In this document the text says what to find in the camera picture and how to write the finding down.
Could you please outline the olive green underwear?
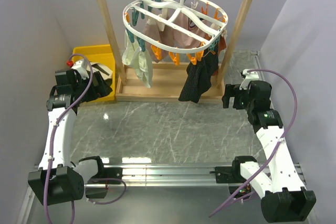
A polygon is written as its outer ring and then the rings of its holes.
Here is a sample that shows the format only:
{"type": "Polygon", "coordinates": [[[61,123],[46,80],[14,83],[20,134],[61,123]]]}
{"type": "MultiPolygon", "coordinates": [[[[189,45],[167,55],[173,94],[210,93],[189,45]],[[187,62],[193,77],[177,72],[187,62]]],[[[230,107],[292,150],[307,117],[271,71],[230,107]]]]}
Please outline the olive green underwear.
{"type": "Polygon", "coordinates": [[[113,70],[111,70],[106,65],[98,63],[98,62],[91,62],[91,66],[92,66],[94,72],[100,72],[100,74],[102,75],[102,78],[104,79],[105,83],[108,86],[112,85],[112,82],[113,82],[113,77],[112,77],[113,70]]]}

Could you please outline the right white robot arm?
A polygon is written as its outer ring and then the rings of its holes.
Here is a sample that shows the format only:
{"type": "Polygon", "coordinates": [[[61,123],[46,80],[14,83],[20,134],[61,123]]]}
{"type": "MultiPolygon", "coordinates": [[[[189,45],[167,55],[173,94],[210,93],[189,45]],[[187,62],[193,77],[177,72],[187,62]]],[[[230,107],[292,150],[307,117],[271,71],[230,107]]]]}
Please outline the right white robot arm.
{"type": "Polygon", "coordinates": [[[244,199],[242,191],[252,187],[261,199],[261,212],[268,223],[305,221],[316,203],[315,193],[307,190],[298,175],[283,134],[279,113],[272,109],[272,87],[268,82],[251,81],[242,89],[238,84],[228,84],[222,97],[223,107],[234,99],[236,110],[246,110],[248,121],[260,141],[267,161],[259,166],[251,156],[235,157],[232,178],[243,182],[223,206],[244,199]]]}

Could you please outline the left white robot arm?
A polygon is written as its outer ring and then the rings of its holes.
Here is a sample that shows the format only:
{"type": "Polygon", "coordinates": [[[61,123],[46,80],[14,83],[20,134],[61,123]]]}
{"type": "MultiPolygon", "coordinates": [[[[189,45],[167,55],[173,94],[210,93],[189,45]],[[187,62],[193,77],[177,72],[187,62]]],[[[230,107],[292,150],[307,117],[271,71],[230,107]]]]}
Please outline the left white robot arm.
{"type": "Polygon", "coordinates": [[[112,89],[98,71],[58,70],[55,79],[56,85],[46,102],[49,129],[45,151],[38,169],[28,174],[28,184],[42,205],[75,201],[83,196],[104,198],[105,193],[85,190],[85,184],[120,184],[122,169],[105,168],[99,156],[82,158],[75,165],[70,146],[80,103],[105,97],[112,89]]]}

